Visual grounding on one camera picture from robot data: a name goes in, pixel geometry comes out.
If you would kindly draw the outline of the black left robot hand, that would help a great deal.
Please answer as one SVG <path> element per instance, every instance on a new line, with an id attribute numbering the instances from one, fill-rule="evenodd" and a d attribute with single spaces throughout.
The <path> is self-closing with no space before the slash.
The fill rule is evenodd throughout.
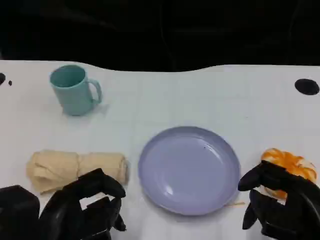
<path id="1" fill-rule="evenodd" d="M 110 240 L 127 227 L 120 210 L 123 186 L 97 168 L 56 191 L 39 220 L 40 240 Z"/>

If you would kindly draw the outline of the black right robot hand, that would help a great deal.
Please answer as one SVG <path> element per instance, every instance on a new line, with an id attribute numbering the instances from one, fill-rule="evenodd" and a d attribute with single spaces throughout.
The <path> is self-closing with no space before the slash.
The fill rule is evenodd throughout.
<path id="1" fill-rule="evenodd" d="M 258 192 L 260 186 L 286 192 L 285 204 Z M 310 180 L 263 160 L 240 179 L 238 190 L 249 191 L 244 230 L 259 221 L 261 234 L 276 240 L 320 238 L 320 189 Z"/>

